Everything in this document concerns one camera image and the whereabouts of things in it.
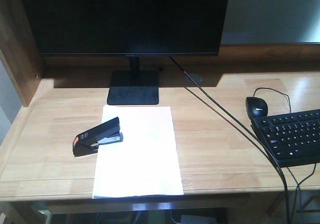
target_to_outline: black mouse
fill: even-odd
[[[259,97],[248,96],[245,99],[245,108],[250,120],[268,115],[268,105]]]

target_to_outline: monitor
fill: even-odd
[[[22,0],[43,56],[128,57],[110,105],[157,104],[158,73],[139,57],[217,56],[228,0]]]

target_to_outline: monitor base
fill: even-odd
[[[158,72],[115,71],[106,99],[108,105],[156,105],[159,103]]]

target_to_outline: black stapler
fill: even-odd
[[[89,130],[78,134],[73,141],[72,149],[75,157],[98,152],[99,144],[111,144],[123,141],[120,132],[119,117],[108,120]]]

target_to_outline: black keyboard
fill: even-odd
[[[257,117],[251,122],[280,167],[320,162],[320,109]]]

